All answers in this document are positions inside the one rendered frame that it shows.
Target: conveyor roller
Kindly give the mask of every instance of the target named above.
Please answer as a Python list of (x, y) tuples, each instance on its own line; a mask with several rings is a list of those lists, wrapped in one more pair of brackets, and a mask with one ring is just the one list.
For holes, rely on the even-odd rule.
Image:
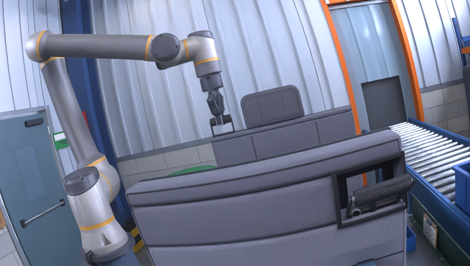
[(401, 138), (406, 163), (454, 203), (452, 166), (470, 160), (470, 147), (409, 122), (390, 126), (390, 130)]

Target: orange frame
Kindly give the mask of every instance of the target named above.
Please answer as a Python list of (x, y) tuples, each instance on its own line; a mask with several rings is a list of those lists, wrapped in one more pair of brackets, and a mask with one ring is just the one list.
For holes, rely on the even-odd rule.
[[(354, 99), (354, 92), (353, 87), (351, 85), (351, 79), (349, 78), (348, 68), (346, 66), (346, 61), (344, 60), (343, 50), (341, 48), (341, 44), (338, 39), (338, 34), (336, 32), (333, 19), (330, 14), (329, 6), (337, 6), (339, 4), (348, 4), (348, 3), (355, 3), (355, 2), (365, 2), (370, 0), (330, 0), (331, 3), (327, 4), (325, 0), (321, 0), (321, 6), (323, 7), (323, 11), (325, 12), (326, 21), (328, 22), (328, 26), (330, 27), (331, 35), (333, 37), (333, 41), (336, 46), (336, 51), (338, 53), (339, 61), (341, 64), (341, 69), (343, 71), (344, 81), (346, 82), (346, 88), (348, 90), (349, 101), (351, 103), (352, 108), (352, 115), (354, 117), (354, 124), (356, 126), (356, 134), (361, 134), (361, 129), (359, 125), (359, 117), (357, 115), (357, 108), (356, 108), (356, 100)], [(406, 68), (408, 70), (408, 75), (410, 76), (411, 82), (411, 91), (413, 94), (413, 99), (415, 102), (415, 112), (416, 118), (420, 121), (424, 121), (424, 111), (423, 105), (421, 102), (421, 92), (420, 86), (418, 83), (418, 77), (416, 75), (415, 69), (415, 62), (413, 60), (413, 55), (411, 54), (410, 43), (408, 42), (408, 36), (405, 32), (405, 26), (403, 25), (403, 21), (401, 19), (400, 11), (398, 9), (396, 0), (389, 0), (390, 10), (394, 17), (395, 26), (397, 28), (401, 48), (403, 49), (403, 54), (405, 56), (406, 61)], [(362, 184), (365, 186), (367, 185), (367, 178), (365, 174), (362, 174)]]

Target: black and yellow hazard stripe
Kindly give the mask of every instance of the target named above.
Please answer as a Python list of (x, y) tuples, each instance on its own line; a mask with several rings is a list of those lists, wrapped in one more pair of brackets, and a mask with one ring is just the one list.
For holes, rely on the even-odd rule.
[(134, 236), (135, 245), (132, 249), (134, 252), (139, 252), (145, 246), (145, 244), (142, 240), (142, 237), (140, 236), (135, 221), (134, 219), (126, 219), (125, 222), (126, 226), (123, 226), (122, 228), (124, 229), (124, 231), (129, 232)]

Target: brick wall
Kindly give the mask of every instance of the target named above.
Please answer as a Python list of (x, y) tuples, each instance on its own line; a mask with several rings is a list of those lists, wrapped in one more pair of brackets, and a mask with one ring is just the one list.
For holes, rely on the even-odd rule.
[(470, 137), (467, 94), (459, 84), (421, 94), (425, 122)]
[(126, 189), (143, 179), (203, 165), (217, 166), (211, 143), (117, 163)]
[(23, 266), (7, 227), (0, 229), (0, 265)]

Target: industrial robot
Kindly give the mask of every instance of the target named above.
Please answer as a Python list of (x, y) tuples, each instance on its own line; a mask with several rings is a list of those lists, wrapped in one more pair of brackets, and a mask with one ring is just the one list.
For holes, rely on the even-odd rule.
[(221, 65), (211, 32), (203, 30), (178, 40), (170, 33), (159, 35), (53, 34), (33, 33), (26, 55), (41, 63), (60, 124), (78, 169), (64, 178), (64, 188), (80, 228), (82, 258), (90, 265), (139, 265), (132, 251), (134, 238), (115, 220), (110, 203), (118, 195), (120, 177), (106, 156), (96, 148), (75, 97), (65, 66), (65, 57), (144, 60), (163, 70), (193, 62), (202, 91), (214, 115), (211, 128), (231, 122), (224, 115)]

